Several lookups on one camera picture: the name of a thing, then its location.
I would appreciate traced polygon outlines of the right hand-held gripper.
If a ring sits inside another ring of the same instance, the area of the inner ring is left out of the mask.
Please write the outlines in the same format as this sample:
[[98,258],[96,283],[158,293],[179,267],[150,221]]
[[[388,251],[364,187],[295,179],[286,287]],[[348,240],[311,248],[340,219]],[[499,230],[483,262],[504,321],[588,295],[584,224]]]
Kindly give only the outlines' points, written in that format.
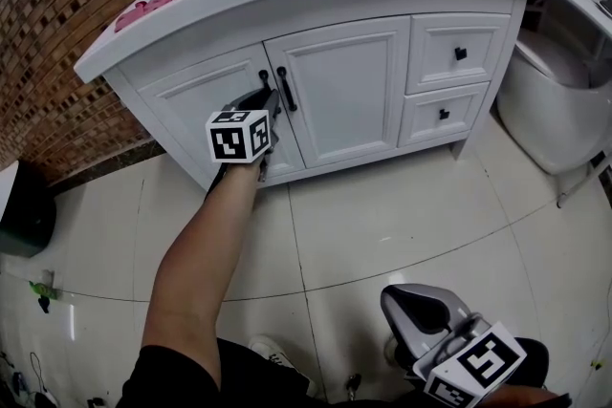
[[450,290],[389,285],[381,307],[397,340],[420,357],[413,372],[426,383],[425,394],[448,408],[473,408],[527,356],[501,323],[490,324],[478,313],[468,316],[470,309]]

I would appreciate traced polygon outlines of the white cabinet door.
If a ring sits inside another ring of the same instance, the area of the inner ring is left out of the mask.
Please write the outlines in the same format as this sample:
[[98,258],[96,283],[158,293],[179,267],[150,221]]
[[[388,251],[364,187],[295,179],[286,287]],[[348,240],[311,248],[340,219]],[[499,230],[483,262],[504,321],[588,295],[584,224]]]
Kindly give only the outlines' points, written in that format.
[[211,161],[206,122],[215,111],[264,86],[259,73],[275,81],[261,44],[201,61],[141,89],[144,102],[167,132],[195,161],[194,180],[207,189],[219,166]]
[[[407,78],[408,15],[297,32],[265,42],[307,167],[396,147]],[[276,69],[287,69],[290,112]]]

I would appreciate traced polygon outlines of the person's right forearm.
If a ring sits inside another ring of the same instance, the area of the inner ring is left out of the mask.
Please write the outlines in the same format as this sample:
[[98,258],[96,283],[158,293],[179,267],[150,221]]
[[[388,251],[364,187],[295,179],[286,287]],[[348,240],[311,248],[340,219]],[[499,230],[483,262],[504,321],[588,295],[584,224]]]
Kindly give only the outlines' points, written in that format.
[[546,389],[507,385],[487,396],[477,408],[567,408],[570,397]]

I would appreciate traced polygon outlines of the person's left forearm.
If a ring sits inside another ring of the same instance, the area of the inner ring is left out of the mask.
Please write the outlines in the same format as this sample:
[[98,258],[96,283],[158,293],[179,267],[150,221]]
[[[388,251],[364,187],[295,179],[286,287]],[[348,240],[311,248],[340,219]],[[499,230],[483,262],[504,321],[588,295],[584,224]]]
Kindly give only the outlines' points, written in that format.
[[235,164],[208,193],[158,268],[146,325],[213,324],[238,263],[260,162]]

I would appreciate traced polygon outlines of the white vanity cabinet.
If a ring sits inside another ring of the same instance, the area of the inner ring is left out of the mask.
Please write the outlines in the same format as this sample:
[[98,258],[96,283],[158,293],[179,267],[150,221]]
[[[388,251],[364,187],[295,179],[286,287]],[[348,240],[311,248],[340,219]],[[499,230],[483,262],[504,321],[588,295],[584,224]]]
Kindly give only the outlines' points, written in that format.
[[276,120],[279,141],[271,156],[266,185],[289,183],[449,143],[464,145],[492,106],[514,48],[525,4],[526,0],[258,0],[182,28],[130,55],[101,76],[153,138],[192,177],[195,161],[144,102],[141,89],[222,54],[256,44],[264,47],[266,41],[277,37],[337,24],[405,15],[412,19],[419,14],[452,12],[510,16],[492,80],[488,82],[488,91],[469,131],[404,147],[399,147],[397,142],[391,150],[315,168],[307,167],[302,158],[268,58],[275,81],[275,86],[270,88],[278,91],[282,112]]

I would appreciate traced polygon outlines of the pink cloth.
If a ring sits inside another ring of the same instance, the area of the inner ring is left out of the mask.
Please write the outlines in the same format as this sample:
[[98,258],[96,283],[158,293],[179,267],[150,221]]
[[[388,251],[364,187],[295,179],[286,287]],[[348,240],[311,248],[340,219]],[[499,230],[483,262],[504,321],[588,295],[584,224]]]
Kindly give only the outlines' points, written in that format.
[[137,2],[131,10],[126,11],[118,17],[115,23],[114,32],[122,31],[145,15],[160,9],[172,1],[173,0],[149,0]]

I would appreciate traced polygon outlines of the small white drawer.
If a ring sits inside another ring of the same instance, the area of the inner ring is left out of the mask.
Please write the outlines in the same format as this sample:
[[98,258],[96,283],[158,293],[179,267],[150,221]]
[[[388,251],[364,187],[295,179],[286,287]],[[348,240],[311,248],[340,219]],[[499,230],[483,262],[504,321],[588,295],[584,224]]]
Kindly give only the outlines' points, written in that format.
[[[469,131],[488,88],[483,82],[406,96],[398,146]],[[439,119],[441,109],[450,112],[447,119]]]

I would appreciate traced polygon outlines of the person's left white shoe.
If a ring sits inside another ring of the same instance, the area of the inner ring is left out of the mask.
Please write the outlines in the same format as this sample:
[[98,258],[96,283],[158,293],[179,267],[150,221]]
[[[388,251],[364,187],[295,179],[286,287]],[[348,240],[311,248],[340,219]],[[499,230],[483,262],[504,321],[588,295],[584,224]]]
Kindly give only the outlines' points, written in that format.
[[276,366],[296,371],[296,367],[289,359],[285,351],[270,337],[257,335],[251,338],[249,349],[263,358],[269,360]]

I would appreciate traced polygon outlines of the large white drawer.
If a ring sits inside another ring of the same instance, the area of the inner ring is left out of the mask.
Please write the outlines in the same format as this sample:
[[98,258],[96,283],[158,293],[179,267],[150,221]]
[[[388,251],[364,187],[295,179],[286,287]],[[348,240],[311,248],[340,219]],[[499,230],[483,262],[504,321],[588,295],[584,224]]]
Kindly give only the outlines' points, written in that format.
[[[501,54],[510,16],[491,13],[432,13],[411,19],[406,92],[490,82]],[[454,50],[468,56],[457,61]]]

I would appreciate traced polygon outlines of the person's black trousers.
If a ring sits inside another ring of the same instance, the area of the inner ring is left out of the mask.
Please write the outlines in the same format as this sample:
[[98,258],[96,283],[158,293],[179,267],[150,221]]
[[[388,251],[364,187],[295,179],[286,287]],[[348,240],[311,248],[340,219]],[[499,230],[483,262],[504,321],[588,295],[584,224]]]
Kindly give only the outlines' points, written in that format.
[[[543,343],[519,337],[527,356],[507,385],[543,388],[548,374],[549,351]],[[228,408],[448,408],[413,390],[392,401],[358,399],[329,403],[309,394],[310,380],[298,370],[274,365],[250,349],[220,339],[221,397]]]

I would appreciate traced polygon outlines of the white toilet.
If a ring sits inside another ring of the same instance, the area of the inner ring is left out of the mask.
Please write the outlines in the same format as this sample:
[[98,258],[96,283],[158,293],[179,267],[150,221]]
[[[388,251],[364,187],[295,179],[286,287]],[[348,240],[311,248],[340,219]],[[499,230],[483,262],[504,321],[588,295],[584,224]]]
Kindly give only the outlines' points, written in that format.
[[546,173],[612,148],[612,12],[597,0],[535,0],[497,94],[505,129]]

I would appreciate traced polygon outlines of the dark green trash bin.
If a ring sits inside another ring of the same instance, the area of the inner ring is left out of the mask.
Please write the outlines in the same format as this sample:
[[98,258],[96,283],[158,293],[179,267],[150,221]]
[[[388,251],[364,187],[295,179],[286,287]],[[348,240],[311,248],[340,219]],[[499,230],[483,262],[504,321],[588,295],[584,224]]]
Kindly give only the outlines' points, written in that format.
[[0,253],[31,258],[50,243],[56,206],[44,179],[14,161],[0,171]]

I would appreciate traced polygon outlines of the person's black T-shirt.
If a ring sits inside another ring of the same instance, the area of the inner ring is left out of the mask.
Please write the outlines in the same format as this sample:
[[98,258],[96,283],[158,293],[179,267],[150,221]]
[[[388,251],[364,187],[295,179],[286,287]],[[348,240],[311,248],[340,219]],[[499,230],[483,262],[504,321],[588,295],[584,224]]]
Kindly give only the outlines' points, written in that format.
[[221,408],[212,376],[184,354],[162,346],[140,349],[116,408]]

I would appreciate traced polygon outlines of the green plastic bag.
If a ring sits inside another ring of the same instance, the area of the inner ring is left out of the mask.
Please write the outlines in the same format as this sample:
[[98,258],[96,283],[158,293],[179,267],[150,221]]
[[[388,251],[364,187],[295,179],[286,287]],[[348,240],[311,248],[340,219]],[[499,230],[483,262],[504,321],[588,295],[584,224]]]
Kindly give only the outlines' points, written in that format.
[[30,281],[29,285],[39,297],[45,297],[50,300],[58,298],[58,290],[55,288],[55,272],[53,270],[43,269],[39,278]]

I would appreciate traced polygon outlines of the white metal frame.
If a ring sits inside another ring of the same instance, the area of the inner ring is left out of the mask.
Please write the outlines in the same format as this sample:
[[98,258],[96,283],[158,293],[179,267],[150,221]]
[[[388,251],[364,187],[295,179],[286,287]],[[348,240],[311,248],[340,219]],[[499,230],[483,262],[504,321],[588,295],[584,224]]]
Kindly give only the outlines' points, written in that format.
[[606,154],[602,161],[600,161],[580,182],[573,185],[569,190],[560,194],[557,199],[557,207],[563,208],[567,201],[575,196],[580,190],[582,190],[587,184],[596,180],[608,166],[612,164],[612,153]]

